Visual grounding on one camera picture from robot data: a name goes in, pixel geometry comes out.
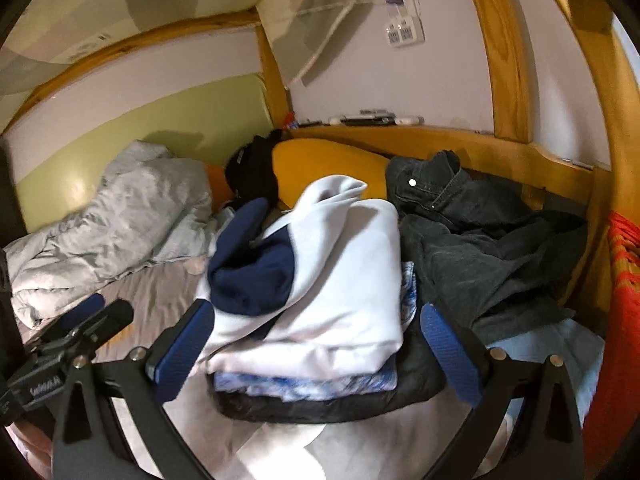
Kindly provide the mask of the red orange woven blanket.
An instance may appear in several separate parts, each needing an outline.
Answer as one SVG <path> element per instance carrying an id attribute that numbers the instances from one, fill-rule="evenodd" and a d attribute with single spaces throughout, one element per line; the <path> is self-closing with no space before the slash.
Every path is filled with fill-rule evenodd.
<path id="1" fill-rule="evenodd" d="M 608 215 L 612 297 L 597 391 L 582 427 L 585 475 L 612 462 L 639 417 L 639 226 Z"/>

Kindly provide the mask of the blue white patterned folded garment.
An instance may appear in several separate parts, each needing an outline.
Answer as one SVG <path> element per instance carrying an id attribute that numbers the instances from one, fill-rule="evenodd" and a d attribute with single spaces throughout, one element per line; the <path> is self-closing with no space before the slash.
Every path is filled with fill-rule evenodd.
<path id="1" fill-rule="evenodd" d="M 223 392 L 284 402 L 392 391 L 396 354 L 415 315 L 412 263 L 329 262 L 276 314 L 217 310 L 201 361 Z"/>

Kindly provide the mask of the light blue cloth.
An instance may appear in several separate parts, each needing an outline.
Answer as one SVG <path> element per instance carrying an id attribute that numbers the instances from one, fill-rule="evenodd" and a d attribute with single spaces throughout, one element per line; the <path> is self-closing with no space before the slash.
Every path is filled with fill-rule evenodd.
<path id="1" fill-rule="evenodd" d="M 487 348 L 503 349 L 510 358 L 543 363 L 559 356 L 570 376 L 579 427 L 584 426 L 603 361 L 604 339 L 571 318 L 538 326 L 512 337 L 486 342 Z"/>

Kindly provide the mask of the checked hanging cloth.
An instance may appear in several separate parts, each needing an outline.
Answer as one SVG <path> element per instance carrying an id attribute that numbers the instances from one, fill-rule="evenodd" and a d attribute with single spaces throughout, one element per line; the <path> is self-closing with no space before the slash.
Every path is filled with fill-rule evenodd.
<path id="1" fill-rule="evenodd" d="M 257 10 L 285 84 L 316 64 L 356 0 L 30 0 L 1 47 L 1 123 L 40 84 L 117 41 L 190 18 Z"/>

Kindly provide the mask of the black folded garment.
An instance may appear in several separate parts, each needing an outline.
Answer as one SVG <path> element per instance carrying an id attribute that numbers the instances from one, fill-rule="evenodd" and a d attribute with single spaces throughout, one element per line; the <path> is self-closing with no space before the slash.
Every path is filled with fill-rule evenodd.
<path id="1" fill-rule="evenodd" d="M 397 387 L 392 391 L 353 394 L 327 401 L 284 402 L 272 396 L 223 392 L 215 377 L 207 377 L 209 394 L 217 411 L 244 422 L 276 424 L 335 424 L 358 422 L 430 400 L 445 387 L 446 377 L 426 343 L 418 320 L 404 333 L 396 354 Z"/>

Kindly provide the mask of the navy and white sweatshirt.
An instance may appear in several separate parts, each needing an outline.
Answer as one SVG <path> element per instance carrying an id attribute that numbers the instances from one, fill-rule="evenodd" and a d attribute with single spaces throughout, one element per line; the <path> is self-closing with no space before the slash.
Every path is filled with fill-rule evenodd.
<path id="1" fill-rule="evenodd" d="M 196 289 L 215 325 L 194 372 L 333 380 L 400 349 L 398 213 L 366 188 L 334 174 L 273 222 L 263 198 L 234 214 Z"/>

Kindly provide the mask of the dark grey jeans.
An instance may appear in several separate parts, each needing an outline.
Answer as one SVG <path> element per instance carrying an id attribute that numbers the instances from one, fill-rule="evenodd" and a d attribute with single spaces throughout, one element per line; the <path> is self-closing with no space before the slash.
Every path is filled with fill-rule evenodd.
<path id="1" fill-rule="evenodd" d="M 585 251 L 583 218 L 530 209 L 512 188 L 472 178 L 452 151 L 394 157 L 385 177 L 421 302 L 485 344 L 573 317 L 560 299 Z"/>

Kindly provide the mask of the orange pillow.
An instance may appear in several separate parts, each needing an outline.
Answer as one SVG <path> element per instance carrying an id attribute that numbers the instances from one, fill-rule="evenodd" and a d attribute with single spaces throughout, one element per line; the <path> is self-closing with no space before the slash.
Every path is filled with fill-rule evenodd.
<path id="1" fill-rule="evenodd" d="M 386 196 L 385 170 L 388 159 L 361 148 L 323 139 L 287 140 L 279 142 L 273 149 L 272 163 L 278 180 L 277 206 L 293 207 L 308 185 L 334 174 L 364 182 L 364 198 Z M 230 206 L 233 197 L 224 177 L 224 167 L 205 167 L 213 212 Z"/>

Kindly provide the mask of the white wall socket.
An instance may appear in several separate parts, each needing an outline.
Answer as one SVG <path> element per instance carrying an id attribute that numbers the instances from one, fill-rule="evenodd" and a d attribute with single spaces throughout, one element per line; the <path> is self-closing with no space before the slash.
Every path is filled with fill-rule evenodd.
<path id="1" fill-rule="evenodd" d="M 386 40 L 392 48 L 403 48 L 424 43 L 424 32 L 418 16 L 392 18 L 385 26 Z"/>

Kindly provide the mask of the black garment by pillow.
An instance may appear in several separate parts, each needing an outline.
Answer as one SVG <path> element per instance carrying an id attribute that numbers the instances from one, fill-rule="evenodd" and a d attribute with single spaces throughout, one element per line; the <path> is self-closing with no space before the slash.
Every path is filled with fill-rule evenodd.
<path id="1" fill-rule="evenodd" d="M 282 134 L 281 129 L 274 129 L 268 136 L 254 136 L 228 160 L 224 177 L 233 193 L 232 209 L 239 210 L 256 198 L 264 198 L 270 208 L 277 206 L 279 189 L 272 151 L 282 140 Z"/>

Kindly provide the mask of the light grey duvet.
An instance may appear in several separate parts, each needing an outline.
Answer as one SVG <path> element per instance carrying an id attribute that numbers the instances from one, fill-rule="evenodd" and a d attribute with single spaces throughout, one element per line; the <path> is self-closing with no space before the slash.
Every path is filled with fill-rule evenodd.
<path id="1" fill-rule="evenodd" d="M 130 273 L 209 256 L 231 218 L 204 162 L 134 141 L 84 208 L 6 246 L 13 314 L 35 330 Z"/>

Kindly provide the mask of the grey printed bed sheet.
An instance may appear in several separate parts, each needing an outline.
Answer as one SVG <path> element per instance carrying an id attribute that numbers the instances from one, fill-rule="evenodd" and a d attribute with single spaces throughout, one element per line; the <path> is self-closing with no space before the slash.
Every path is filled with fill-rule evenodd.
<path id="1" fill-rule="evenodd" d="M 149 346 L 190 307 L 197 264 L 160 264 L 102 288 L 134 307 L 134 322 L 98 352 L 119 360 Z M 420 479 L 456 434 L 467 405 L 450 390 L 382 416 L 329 425 L 239 422 L 215 408 L 202 375 L 164 406 L 192 452 L 217 479 Z"/>

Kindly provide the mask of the white remote on ledge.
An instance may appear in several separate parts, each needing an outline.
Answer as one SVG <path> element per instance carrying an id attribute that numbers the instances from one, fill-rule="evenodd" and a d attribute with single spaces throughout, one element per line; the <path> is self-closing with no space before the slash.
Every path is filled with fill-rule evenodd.
<path id="1" fill-rule="evenodd" d="M 420 126 L 423 118 L 419 116 L 398 117 L 395 115 L 359 115 L 359 116 L 335 116 L 328 121 L 330 126 Z"/>

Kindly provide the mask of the wooden bed frame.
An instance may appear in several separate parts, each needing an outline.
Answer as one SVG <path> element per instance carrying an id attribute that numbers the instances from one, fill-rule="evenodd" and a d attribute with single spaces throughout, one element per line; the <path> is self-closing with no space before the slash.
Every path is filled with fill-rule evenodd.
<path id="1" fill-rule="evenodd" d="M 1 0 L 1 47 L 30 0 Z M 130 141 L 221 166 L 270 129 L 386 156 L 455 152 L 475 177 L 521 185 L 536 209 L 584 208 L 587 245 L 562 304 L 608 320 L 608 215 L 639 221 L 639 88 L 606 0 L 542 0 L 578 45 L 590 113 L 543 122 L 525 0 L 356 0 L 298 81 L 285 84 L 256 9 L 190 18 L 115 42 L 28 96 L 1 124 L 14 211 L 35 231 L 85 206 Z M 421 20 L 424 43 L 392 48 L 385 26 Z M 335 116 L 419 116 L 420 126 L 330 126 Z"/>

